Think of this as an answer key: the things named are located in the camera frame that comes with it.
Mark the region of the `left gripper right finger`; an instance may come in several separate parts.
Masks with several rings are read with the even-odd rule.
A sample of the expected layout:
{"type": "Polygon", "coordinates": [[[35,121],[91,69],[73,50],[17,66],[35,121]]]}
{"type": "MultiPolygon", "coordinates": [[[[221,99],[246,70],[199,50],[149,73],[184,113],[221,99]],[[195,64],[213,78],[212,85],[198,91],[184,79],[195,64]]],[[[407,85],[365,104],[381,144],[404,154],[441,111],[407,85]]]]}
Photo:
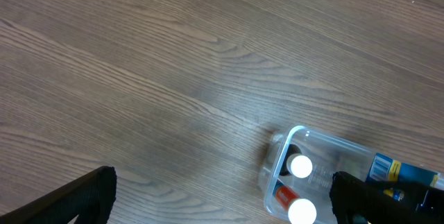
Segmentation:
{"type": "Polygon", "coordinates": [[[443,224],[443,191],[418,182],[363,182],[339,171],[330,200],[338,224],[443,224]]]}

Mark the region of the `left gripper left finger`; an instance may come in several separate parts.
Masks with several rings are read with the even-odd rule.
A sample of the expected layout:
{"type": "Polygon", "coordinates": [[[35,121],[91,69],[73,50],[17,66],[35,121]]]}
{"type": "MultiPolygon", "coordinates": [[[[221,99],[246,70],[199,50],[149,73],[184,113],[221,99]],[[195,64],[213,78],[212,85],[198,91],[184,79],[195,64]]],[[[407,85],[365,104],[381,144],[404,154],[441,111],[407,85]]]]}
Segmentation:
{"type": "Polygon", "coordinates": [[[101,166],[33,202],[1,216],[2,223],[107,223],[117,192],[117,174],[101,166]]]}

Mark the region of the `blue VapoDrops box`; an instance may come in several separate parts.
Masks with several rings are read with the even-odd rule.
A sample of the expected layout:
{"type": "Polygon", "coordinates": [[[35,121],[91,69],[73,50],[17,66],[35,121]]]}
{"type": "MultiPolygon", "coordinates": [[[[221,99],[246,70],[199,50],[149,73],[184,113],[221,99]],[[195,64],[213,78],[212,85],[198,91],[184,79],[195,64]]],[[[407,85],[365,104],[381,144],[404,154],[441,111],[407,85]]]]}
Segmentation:
{"type": "Polygon", "coordinates": [[[443,197],[443,175],[439,172],[381,153],[372,154],[366,168],[365,183],[398,202],[422,206],[443,197]]]}

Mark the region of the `orange tube white cap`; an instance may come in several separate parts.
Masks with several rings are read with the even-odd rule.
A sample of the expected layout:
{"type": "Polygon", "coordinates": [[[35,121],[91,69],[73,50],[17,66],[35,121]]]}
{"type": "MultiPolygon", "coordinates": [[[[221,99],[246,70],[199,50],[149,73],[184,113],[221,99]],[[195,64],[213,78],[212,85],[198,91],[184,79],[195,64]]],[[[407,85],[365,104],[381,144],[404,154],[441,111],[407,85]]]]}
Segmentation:
{"type": "Polygon", "coordinates": [[[273,196],[286,211],[291,224],[313,224],[316,220],[317,211],[313,202],[302,198],[281,180],[276,182],[273,196]]]}

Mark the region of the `clear plastic container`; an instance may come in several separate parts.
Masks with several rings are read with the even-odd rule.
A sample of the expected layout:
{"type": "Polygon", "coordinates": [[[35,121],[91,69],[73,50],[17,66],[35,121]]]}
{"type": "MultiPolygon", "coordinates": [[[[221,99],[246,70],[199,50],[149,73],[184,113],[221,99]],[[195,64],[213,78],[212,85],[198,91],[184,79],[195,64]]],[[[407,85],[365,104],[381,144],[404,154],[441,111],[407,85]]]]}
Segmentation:
{"type": "Polygon", "coordinates": [[[258,185],[264,194],[266,210],[285,221],[289,221],[286,211],[273,196],[278,180],[293,189],[302,198],[313,202],[317,217],[314,223],[337,223],[332,212],[330,189],[332,176],[339,171],[349,173],[365,182],[367,162],[376,151],[354,142],[325,135],[304,126],[294,126],[275,132],[261,171],[258,185]],[[293,175],[281,176],[280,169],[289,144],[295,144],[313,164],[311,174],[306,178],[293,175]]]}

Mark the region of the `dark bottle white cap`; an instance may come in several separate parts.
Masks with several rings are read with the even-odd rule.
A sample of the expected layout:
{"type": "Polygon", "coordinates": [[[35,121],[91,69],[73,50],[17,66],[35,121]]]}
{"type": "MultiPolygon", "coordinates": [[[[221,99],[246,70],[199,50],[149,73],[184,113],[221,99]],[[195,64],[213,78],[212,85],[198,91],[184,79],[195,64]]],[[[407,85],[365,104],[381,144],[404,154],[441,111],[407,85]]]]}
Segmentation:
{"type": "Polygon", "coordinates": [[[313,170],[311,160],[302,154],[302,151],[295,144],[289,144],[287,153],[284,156],[281,176],[293,175],[297,178],[308,177],[313,170]]]}

